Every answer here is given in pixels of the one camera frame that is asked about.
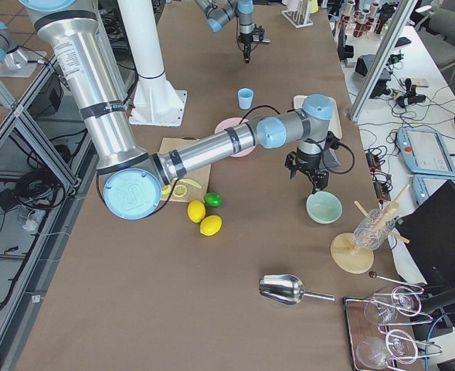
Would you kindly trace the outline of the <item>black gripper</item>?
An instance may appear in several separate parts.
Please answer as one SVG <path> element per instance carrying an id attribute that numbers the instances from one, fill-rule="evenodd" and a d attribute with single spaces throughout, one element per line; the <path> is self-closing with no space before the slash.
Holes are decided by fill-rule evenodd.
<path id="1" fill-rule="evenodd" d="M 251 60 L 251 44 L 248 43 L 269 43 L 270 39 L 265 36 L 265 28 L 261 25 L 241 25 L 238 27 L 238 42 L 243 43 L 243 58 L 247 63 Z"/>
<path id="2" fill-rule="evenodd" d="M 290 172 L 290 179 L 293 179 L 300 172 L 311 181 L 313 185 L 312 194 L 323 191 L 328 186 L 331 169 L 321 169 L 321 159 L 325 150 L 329 148 L 336 150 L 338 146 L 339 139 L 331 131 L 327 132 L 326 138 L 320 143 L 310 138 L 299 141 L 297 150 L 291 151 L 286 156 L 284 163 Z"/>

